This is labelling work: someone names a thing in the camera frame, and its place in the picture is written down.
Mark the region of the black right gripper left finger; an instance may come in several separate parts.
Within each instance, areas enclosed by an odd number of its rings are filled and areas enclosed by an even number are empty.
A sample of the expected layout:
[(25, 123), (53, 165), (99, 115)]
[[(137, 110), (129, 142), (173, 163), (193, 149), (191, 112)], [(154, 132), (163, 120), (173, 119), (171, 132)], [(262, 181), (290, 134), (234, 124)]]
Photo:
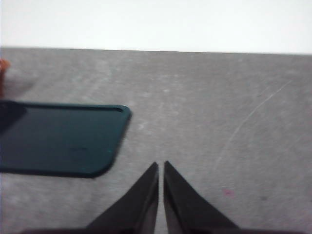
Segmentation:
[(153, 234), (158, 208), (159, 168), (152, 163), (125, 195), (93, 220), (92, 234)]

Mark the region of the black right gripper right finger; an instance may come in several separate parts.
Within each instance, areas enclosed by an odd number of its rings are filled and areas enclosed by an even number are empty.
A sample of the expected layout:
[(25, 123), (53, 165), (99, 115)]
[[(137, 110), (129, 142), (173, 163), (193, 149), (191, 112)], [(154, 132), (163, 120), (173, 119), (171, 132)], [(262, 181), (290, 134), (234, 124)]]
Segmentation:
[(173, 216), (183, 234), (231, 234), (240, 228), (206, 201), (169, 162), (164, 163), (166, 216)]

